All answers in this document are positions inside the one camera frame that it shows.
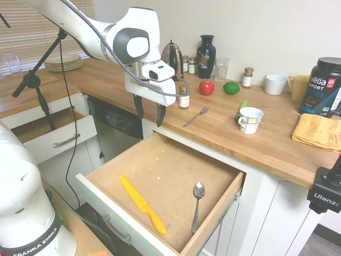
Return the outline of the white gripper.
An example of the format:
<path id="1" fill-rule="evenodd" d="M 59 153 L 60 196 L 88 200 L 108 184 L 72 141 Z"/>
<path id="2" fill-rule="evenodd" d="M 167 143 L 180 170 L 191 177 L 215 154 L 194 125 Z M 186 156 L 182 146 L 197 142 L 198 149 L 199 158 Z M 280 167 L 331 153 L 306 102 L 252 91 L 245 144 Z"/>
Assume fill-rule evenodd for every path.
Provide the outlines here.
<path id="1" fill-rule="evenodd" d="M 148 85 L 156 91 L 168 94 L 176 94 L 175 82 L 170 78 L 162 82 L 149 80 Z M 139 119 L 144 118 L 144 109 L 142 105 L 142 97 L 157 104 L 157 126 L 160 127 L 163 123 L 166 107 L 172 105 L 176 101 L 176 96 L 167 96 L 148 89 L 142 86 L 131 75 L 125 73 L 125 88 L 128 92 L 134 94 L 134 104 Z"/>

